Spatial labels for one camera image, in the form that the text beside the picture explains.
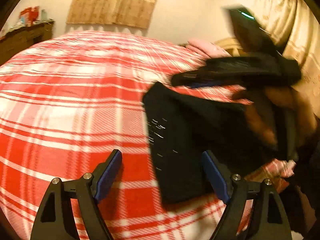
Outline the black pants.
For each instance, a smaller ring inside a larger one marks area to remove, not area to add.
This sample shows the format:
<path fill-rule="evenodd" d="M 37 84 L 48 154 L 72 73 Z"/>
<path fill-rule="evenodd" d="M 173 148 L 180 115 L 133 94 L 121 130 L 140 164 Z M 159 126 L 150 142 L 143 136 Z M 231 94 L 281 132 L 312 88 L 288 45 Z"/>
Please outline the black pants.
<path fill-rule="evenodd" d="M 201 155 L 210 150 L 233 173 L 246 176 L 286 153 L 263 143 L 249 128 L 245 106 L 180 94 L 154 83 L 142 98 L 152 164 L 162 203 L 210 193 Z"/>

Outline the cream wooden headboard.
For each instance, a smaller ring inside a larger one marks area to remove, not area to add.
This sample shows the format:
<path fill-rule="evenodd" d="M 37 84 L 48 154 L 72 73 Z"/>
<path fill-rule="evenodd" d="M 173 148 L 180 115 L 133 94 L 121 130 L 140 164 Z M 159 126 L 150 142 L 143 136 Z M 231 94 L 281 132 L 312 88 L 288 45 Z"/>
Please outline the cream wooden headboard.
<path fill-rule="evenodd" d="M 247 53 L 243 50 L 239 41 L 234 37 L 224 38 L 214 42 L 215 45 L 224 49 L 231 56 L 247 56 Z"/>

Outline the tan side curtain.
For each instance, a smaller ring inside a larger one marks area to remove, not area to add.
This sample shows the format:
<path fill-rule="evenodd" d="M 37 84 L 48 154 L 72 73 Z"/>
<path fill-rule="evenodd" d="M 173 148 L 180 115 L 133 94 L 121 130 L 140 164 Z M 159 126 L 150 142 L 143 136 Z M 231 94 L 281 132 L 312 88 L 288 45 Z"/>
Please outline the tan side curtain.
<path fill-rule="evenodd" d="M 296 88 L 310 99 L 319 115 L 319 23 L 303 0 L 254 0 L 253 12 L 282 55 L 300 65 L 303 77 Z"/>

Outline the pink folded blanket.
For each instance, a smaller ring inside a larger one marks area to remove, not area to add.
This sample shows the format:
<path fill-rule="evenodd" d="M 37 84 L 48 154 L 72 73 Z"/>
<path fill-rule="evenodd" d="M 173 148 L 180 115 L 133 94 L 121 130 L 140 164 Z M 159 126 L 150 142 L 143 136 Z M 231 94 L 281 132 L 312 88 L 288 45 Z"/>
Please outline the pink folded blanket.
<path fill-rule="evenodd" d="M 202 40 L 189 40 L 185 46 L 206 58 L 230 57 L 231 55 L 221 47 Z"/>

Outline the red plaid bed cover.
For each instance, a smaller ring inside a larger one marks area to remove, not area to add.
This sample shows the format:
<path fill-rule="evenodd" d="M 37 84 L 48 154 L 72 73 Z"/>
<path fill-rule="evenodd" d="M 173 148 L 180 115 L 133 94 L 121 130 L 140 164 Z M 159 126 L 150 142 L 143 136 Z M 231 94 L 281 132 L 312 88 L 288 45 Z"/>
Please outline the red plaid bed cover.
<path fill-rule="evenodd" d="M 115 239 L 208 239 L 224 204 L 213 194 L 161 205 L 142 96 L 203 57 L 156 39 L 104 31 L 68 33 L 1 66 L 1 209 L 29 239 L 53 178 L 79 178 L 115 148 L 121 172 L 101 203 Z"/>

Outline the beige patterned curtain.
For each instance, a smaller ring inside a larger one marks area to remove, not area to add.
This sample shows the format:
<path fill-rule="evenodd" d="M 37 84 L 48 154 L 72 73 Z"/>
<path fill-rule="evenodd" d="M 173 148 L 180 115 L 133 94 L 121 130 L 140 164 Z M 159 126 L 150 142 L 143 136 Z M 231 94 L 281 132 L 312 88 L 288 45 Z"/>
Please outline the beige patterned curtain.
<path fill-rule="evenodd" d="M 72 0 L 67 24 L 148 29 L 157 0 Z"/>

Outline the brown wooden desk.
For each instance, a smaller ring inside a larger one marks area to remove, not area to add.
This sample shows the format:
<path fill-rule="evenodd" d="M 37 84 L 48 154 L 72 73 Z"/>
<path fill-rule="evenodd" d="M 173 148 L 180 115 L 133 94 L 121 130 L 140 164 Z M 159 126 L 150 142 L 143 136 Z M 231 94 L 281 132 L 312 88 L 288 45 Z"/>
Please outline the brown wooden desk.
<path fill-rule="evenodd" d="M 40 22 L 8 32 L 1 38 L 0 64 L 6 63 L 14 55 L 37 43 L 51 39 L 54 24 L 55 21 L 50 19 L 48 22 Z"/>

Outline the red items on desk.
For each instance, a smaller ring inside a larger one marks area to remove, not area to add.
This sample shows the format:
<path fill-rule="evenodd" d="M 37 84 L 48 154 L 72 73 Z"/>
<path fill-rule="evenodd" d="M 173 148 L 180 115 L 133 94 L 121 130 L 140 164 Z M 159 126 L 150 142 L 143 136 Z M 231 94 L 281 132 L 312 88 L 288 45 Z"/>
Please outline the red items on desk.
<path fill-rule="evenodd" d="M 40 22 L 46 22 L 48 15 L 40 6 L 28 7 L 20 12 L 18 20 L 21 24 L 31 27 Z"/>

